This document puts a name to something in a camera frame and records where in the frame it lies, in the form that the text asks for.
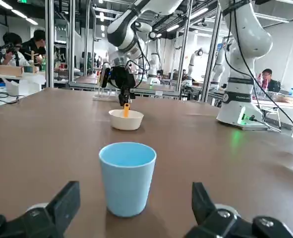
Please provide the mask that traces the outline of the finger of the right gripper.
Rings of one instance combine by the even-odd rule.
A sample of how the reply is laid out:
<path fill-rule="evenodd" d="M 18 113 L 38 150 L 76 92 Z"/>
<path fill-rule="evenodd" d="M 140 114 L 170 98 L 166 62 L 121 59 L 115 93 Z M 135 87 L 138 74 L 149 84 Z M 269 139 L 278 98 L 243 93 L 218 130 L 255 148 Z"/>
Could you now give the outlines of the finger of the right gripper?
<path fill-rule="evenodd" d="M 127 103 L 127 91 L 125 89 L 120 90 L 118 99 L 121 106 L 124 106 Z"/>
<path fill-rule="evenodd" d="M 132 103 L 132 100 L 135 99 L 135 93 L 133 89 L 126 89 L 125 90 L 125 103 L 130 104 Z"/>

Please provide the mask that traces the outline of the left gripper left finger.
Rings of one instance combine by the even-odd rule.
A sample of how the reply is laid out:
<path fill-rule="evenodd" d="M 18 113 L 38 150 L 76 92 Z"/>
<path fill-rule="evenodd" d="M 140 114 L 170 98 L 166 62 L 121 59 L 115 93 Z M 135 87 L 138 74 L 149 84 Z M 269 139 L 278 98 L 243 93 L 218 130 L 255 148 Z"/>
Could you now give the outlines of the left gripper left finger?
<path fill-rule="evenodd" d="M 45 207 L 11 221 L 0 215 L 0 238 L 62 238 L 79 208 L 79 182 L 69 181 Z"/>

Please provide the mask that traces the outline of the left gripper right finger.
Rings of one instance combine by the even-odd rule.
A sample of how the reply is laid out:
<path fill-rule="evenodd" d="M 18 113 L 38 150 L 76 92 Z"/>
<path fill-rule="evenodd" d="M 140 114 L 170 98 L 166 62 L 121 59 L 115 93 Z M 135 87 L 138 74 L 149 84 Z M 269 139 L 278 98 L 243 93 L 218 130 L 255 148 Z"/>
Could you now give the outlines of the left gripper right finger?
<path fill-rule="evenodd" d="M 288 226 L 275 218 L 256 216 L 248 222 L 233 207 L 213 203 L 201 182 L 192 183 L 191 205 L 197 225 L 186 238 L 293 238 Z"/>

